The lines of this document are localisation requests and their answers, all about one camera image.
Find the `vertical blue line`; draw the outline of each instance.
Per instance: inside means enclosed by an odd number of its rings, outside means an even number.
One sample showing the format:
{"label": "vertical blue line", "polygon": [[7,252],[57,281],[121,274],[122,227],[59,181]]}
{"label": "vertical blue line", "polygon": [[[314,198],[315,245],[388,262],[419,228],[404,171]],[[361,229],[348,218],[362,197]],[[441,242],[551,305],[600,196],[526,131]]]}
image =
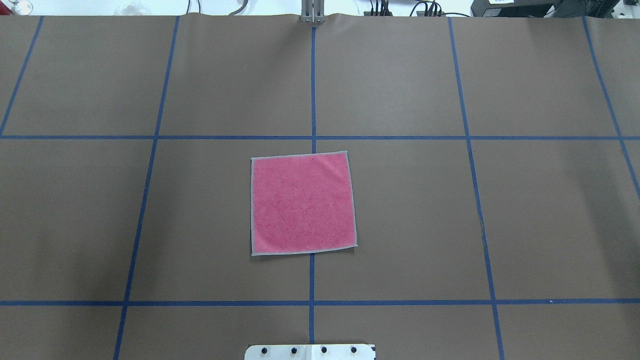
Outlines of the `vertical blue line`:
{"label": "vertical blue line", "polygon": [[498,306],[495,303],[495,288],[493,287],[493,272],[491,270],[491,260],[489,258],[489,246],[486,242],[486,230],[484,228],[484,216],[482,212],[482,203],[480,202],[480,191],[476,176],[476,163],[474,161],[473,148],[471,147],[471,136],[469,133],[469,125],[467,122],[467,109],[465,107],[465,97],[462,92],[462,81],[460,80],[460,66],[458,65],[458,52],[456,51],[456,39],[453,34],[453,23],[451,18],[447,18],[449,22],[449,36],[451,38],[451,51],[453,53],[453,64],[456,69],[456,81],[458,83],[458,97],[460,98],[460,111],[462,112],[462,123],[465,128],[465,137],[467,138],[467,154],[469,156],[469,165],[471,167],[471,180],[474,185],[474,193],[476,196],[476,209],[480,220],[480,229],[482,234],[482,243],[484,247],[484,266],[486,268],[486,277],[489,282],[489,294],[492,300],[493,325],[495,326],[495,337],[498,344],[498,355],[500,360],[504,360],[504,349],[502,346],[502,333],[500,331],[500,319],[498,317]]}
{"label": "vertical blue line", "polygon": [[[311,153],[316,153],[316,27],[311,28]],[[316,342],[316,255],[309,254],[309,343]]]}
{"label": "vertical blue line", "polygon": [[598,75],[598,80],[600,81],[600,87],[602,88],[602,93],[604,94],[604,99],[607,101],[607,107],[609,108],[609,114],[611,114],[611,120],[613,121],[613,126],[616,128],[616,134],[618,135],[618,141],[620,142],[620,147],[622,148],[622,153],[625,156],[625,161],[627,162],[627,167],[629,172],[631,173],[631,180],[634,182],[634,187],[636,188],[636,195],[638,199],[640,199],[640,185],[638,185],[638,180],[636,177],[636,173],[634,172],[634,167],[631,164],[631,159],[629,158],[629,153],[627,152],[627,146],[625,145],[625,140],[622,138],[622,131],[620,131],[620,126],[618,125],[618,119],[616,118],[616,113],[613,111],[613,105],[611,105],[611,99],[609,98],[609,92],[607,91],[607,87],[604,85],[604,80],[602,79],[602,73],[600,72],[600,66],[598,65],[598,60],[596,59],[596,52],[593,50],[593,43],[591,42],[591,34],[589,34],[589,25],[587,24],[587,18],[582,17],[582,25],[584,26],[584,33],[587,36],[587,43],[589,43],[589,51],[591,52],[591,59],[593,60],[593,66],[596,69],[596,74]]}
{"label": "vertical blue line", "polygon": [[13,87],[13,92],[11,94],[11,98],[9,99],[9,104],[7,104],[6,106],[6,111],[4,112],[4,118],[2,120],[2,124],[0,125],[0,135],[2,135],[2,133],[4,132],[4,127],[6,126],[6,122],[9,120],[9,114],[11,113],[11,108],[13,107],[15,96],[18,94],[18,89],[20,88],[20,83],[22,82],[24,71],[27,69],[27,64],[29,63],[29,59],[31,58],[31,53],[33,52],[33,47],[36,45],[36,40],[38,39],[38,35],[40,34],[40,28],[42,28],[43,20],[44,20],[44,16],[41,16],[40,21],[38,21],[38,26],[36,27],[36,32],[33,34],[33,38],[31,39],[31,45],[29,45],[29,51],[27,51],[27,56],[25,56],[24,62],[22,63],[22,68],[20,69],[18,80],[16,80],[15,86]]}
{"label": "vertical blue line", "polygon": [[122,312],[120,313],[120,325],[118,326],[118,337],[116,339],[116,345],[113,352],[113,359],[118,360],[120,357],[120,346],[122,345],[122,336],[124,335],[124,325],[127,321],[127,310],[129,307],[129,297],[131,296],[131,284],[133,282],[133,272],[136,268],[136,259],[138,257],[138,247],[140,246],[140,235],[142,234],[142,222],[145,218],[145,210],[147,208],[147,197],[149,194],[149,185],[151,184],[151,174],[154,169],[154,162],[156,160],[156,148],[158,143],[158,136],[160,134],[160,124],[162,122],[162,114],[164,110],[164,99],[166,98],[166,89],[169,84],[169,76],[171,74],[171,64],[173,62],[173,50],[175,49],[175,39],[178,34],[178,24],[180,23],[180,17],[175,17],[175,25],[173,26],[173,37],[171,40],[171,48],[169,50],[169,60],[166,65],[166,72],[164,74],[164,85],[162,89],[162,96],[160,97],[160,105],[158,107],[158,117],[156,120],[156,131],[154,135],[154,142],[151,145],[151,155],[149,157],[149,164],[147,167],[147,178],[145,180],[145,189],[142,193],[142,203],[140,205],[140,214],[138,215],[138,226],[136,228],[136,237],[133,242],[133,251],[131,254],[131,263],[129,264],[129,275],[127,276],[127,286],[124,293],[124,303],[122,305]]}

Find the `white metal plate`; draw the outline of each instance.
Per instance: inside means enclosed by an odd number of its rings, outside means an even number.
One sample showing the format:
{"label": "white metal plate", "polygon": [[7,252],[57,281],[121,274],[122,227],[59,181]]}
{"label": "white metal plate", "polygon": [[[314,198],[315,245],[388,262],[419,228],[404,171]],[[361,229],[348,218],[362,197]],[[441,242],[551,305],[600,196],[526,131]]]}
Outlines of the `white metal plate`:
{"label": "white metal plate", "polygon": [[375,360],[375,348],[367,344],[252,345],[244,360]]}

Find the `pink towel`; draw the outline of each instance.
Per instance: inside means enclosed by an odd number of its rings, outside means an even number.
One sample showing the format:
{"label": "pink towel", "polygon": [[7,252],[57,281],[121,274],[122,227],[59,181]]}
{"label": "pink towel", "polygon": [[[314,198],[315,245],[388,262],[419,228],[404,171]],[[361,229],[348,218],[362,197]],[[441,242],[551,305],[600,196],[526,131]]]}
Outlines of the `pink towel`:
{"label": "pink towel", "polygon": [[346,151],[251,162],[253,256],[358,246]]}

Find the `label sticker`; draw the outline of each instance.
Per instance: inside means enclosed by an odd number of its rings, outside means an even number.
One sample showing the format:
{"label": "label sticker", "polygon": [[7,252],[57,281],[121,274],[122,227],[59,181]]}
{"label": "label sticker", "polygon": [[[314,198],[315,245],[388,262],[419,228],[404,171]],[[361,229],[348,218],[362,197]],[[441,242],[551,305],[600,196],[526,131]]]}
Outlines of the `label sticker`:
{"label": "label sticker", "polygon": [[492,17],[492,16],[498,16],[498,14],[500,13],[500,10],[502,9],[487,9],[484,11],[484,15],[482,15],[483,17]]}

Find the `white bracket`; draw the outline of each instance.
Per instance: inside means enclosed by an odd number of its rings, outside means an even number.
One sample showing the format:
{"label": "white bracket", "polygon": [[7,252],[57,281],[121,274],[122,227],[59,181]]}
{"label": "white bracket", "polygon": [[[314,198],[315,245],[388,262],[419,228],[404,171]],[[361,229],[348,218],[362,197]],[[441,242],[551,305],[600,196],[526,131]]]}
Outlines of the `white bracket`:
{"label": "white bracket", "polygon": [[367,344],[253,345],[244,360],[376,360],[376,346]]}
{"label": "white bracket", "polygon": [[322,24],[324,22],[324,0],[302,0],[302,22]]}

